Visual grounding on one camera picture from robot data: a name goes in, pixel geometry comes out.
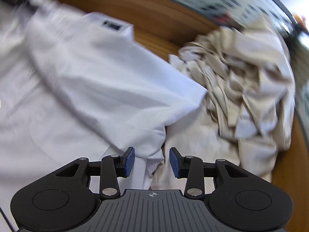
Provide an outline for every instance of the clothing label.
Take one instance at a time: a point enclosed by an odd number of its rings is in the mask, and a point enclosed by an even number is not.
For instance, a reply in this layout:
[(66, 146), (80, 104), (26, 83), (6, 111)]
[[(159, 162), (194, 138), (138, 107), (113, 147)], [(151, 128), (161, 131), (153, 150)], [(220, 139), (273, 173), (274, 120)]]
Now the clothing label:
[(112, 29), (114, 29), (114, 30), (117, 30), (117, 31), (120, 30), (121, 27), (122, 27), (122, 25), (116, 24), (115, 22), (110, 21), (110, 20), (105, 20), (105, 21), (103, 22), (102, 26), (110, 27), (110, 28), (112, 28)]
[(134, 29), (133, 25), (119, 20), (117, 18), (110, 17), (108, 15), (92, 12), (85, 15), (91, 21), (95, 21), (106, 29), (110, 29), (113, 32), (117, 32), (120, 35), (123, 35), (126, 39), (134, 41)]

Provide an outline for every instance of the crumpled beige fabric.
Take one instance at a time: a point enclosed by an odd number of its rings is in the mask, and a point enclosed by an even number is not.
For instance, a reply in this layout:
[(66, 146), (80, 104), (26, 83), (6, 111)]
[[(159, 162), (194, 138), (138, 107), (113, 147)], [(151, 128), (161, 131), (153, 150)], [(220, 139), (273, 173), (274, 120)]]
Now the crumpled beige fabric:
[[(169, 149), (205, 162), (223, 158), (271, 181), (278, 151), (291, 142), (295, 81), (287, 47), (268, 19), (242, 32), (220, 27), (197, 36), (170, 63), (207, 88), (203, 104), (166, 130), (165, 161), (152, 189), (184, 190), (174, 177)], [(206, 193), (214, 189), (205, 178)]]

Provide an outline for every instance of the white fabric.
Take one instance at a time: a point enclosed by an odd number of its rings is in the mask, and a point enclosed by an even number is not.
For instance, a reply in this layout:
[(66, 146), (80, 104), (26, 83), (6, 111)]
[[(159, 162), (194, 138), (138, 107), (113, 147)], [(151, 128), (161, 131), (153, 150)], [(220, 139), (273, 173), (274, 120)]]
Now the white fabric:
[[(165, 161), (154, 173), (152, 189), (184, 190), (174, 178), (169, 149), (206, 162), (227, 159), (271, 181), (278, 151), (291, 142), (295, 82), (289, 53), (276, 30), (261, 18), (242, 32), (221, 27), (198, 36), (170, 63), (204, 86), (201, 107), (167, 127)], [(205, 179), (206, 193), (214, 189)]]
[(7, 222), (4, 220), (4, 217), (0, 214), (0, 228), (3, 232), (11, 232), (10, 227), (7, 225)]
[(118, 34), (52, 0), (33, 3), (34, 15), (0, 4), (0, 206), (12, 224), (14, 193), (78, 157), (101, 160), (133, 146), (120, 188), (149, 189), (165, 126), (206, 93), (135, 44), (132, 31)]

